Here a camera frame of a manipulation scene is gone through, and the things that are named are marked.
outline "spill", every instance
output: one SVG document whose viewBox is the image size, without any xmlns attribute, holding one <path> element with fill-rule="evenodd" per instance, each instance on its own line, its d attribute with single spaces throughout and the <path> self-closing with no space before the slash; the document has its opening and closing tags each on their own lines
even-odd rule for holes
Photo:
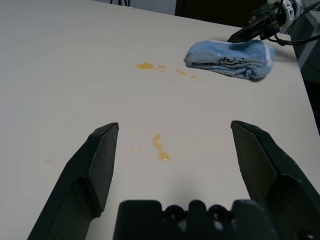
<svg viewBox="0 0 320 240">
<path fill-rule="evenodd" d="M 143 62 L 141 64 L 135 65 L 137 69 L 142 69 L 142 70 L 157 70 L 157 69 L 165 69 L 165 65 L 159 65 L 158 67 L 155 67 L 152 63 L 149 62 Z"/>
<path fill-rule="evenodd" d="M 160 139 L 161 139 L 161 133 L 157 133 L 152 139 L 152 144 L 158 150 L 158 158 L 161 161 L 168 161 L 171 159 L 171 156 L 168 153 L 163 151 L 163 146 L 160 143 L 158 143 Z"/>
<path fill-rule="evenodd" d="M 181 71 L 180 69 L 175 70 L 178 74 L 181 74 L 182 76 L 187 75 L 184 71 Z"/>
<path fill-rule="evenodd" d="M 159 70 L 160 72 L 166 72 L 166 66 L 165 65 L 159 65 L 158 67 L 155 67 L 155 65 L 153 65 L 150 62 L 143 62 L 140 64 L 135 65 L 135 67 L 137 69 L 142 69 L 142 70 Z M 187 73 L 180 70 L 180 69 L 176 69 L 175 70 L 178 74 L 182 75 L 182 76 L 186 76 Z M 191 75 L 192 79 L 197 79 L 198 77 L 196 75 Z"/>
</svg>

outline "towel logo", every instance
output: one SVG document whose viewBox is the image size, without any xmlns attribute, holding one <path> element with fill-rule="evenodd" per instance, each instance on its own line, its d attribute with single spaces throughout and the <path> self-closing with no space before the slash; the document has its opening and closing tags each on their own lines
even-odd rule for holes
<svg viewBox="0 0 320 240">
<path fill-rule="evenodd" d="M 241 64 L 244 62 L 245 62 L 245 59 L 243 57 L 241 57 L 241 58 L 234 57 L 233 59 L 224 57 L 219 60 L 219 64 L 221 64 L 221 65 L 236 65 L 236 64 Z"/>
</svg>

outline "folded towel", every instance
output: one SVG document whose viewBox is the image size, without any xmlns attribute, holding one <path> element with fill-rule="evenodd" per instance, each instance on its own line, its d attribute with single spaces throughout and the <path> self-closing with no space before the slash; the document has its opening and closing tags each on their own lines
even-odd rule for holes
<svg viewBox="0 0 320 240">
<path fill-rule="evenodd" d="M 186 54 L 188 67 L 210 70 L 240 79 L 262 79 L 270 73 L 275 49 L 260 40 L 231 43 L 206 40 Z"/>
</svg>

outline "white table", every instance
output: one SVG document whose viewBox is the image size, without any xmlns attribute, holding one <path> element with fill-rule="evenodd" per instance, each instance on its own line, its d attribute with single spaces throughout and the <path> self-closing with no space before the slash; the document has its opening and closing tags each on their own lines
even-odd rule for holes
<svg viewBox="0 0 320 240">
<path fill-rule="evenodd" d="M 124 200 L 186 209 L 194 199 L 227 208 L 248 199 L 232 120 L 268 131 L 320 192 L 320 139 L 291 46 L 269 42 L 277 52 L 272 72 L 251 82 L 183 61 L 194 43 L 227 40 L 236 27 L 85 0 L 47 1 L 34 10 L 37 1 L 19 12 L 16 31 L 0 21 L 7 31 L 0 40 L 0 239 L 28 237 L 66 162 L 110 122 L 120 127 L 114 175 L 88 240 L 112 239 Z M 54 15 L 64 20 L 53 23 Z M 166 72 L 135 68 L 143 62 Z M 156 133 L 168 162 L 157 158 Z"/>
</svg>

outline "wall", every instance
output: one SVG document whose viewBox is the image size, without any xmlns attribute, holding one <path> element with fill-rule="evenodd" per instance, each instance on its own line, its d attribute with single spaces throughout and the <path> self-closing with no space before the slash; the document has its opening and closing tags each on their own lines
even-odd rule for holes
<svg viewBox="0 0 320 240">
<path fill-rule="evenodd" d="M 103 3 L 110 3 L 110 0 L 95 0 Z M 118 4 L 118 0 L 113 0 L 113 4 Z M 130 0 L 131 7 L 143 9 L 156 13 L 175 15 L 176 0 Z"/>
</svg>

